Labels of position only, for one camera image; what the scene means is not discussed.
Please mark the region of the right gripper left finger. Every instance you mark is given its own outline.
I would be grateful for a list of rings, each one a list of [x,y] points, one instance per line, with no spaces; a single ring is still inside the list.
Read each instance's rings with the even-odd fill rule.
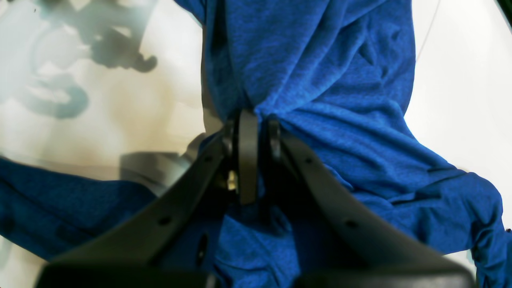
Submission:
[[[221,288],[214,254],[226,210],[258,197],[258,118],[228,120],[163,196],[41,272],[38,288]]]

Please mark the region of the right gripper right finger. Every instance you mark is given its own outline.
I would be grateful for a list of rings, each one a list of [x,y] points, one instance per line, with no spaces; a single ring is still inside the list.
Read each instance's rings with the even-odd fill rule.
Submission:
[[[393,228],[342,186],[312,149],[267,120],[267,188],[289,219],[295,288],[474,288],[472,274]]]

